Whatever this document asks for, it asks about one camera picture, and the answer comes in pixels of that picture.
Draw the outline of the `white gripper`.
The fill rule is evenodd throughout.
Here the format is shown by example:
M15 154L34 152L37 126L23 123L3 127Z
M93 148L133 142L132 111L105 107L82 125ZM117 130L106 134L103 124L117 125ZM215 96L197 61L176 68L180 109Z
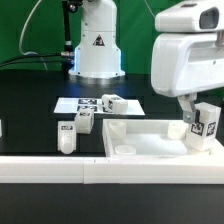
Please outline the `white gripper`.
M159 12L155 28L152 87L179 96L183 121L192 124L196 93L224 87L224 1L182 1Z

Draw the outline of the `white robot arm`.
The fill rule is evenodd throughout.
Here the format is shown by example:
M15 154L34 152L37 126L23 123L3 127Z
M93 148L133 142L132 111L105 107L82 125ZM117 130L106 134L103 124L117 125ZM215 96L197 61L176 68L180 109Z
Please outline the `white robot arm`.
M113 0L84 0L81 41L74 50L72 78L85 81L121 77ZM187 123L199 120L199 92L224 87L224 0L183 0L155 16L151 84L156 93L176 97Z

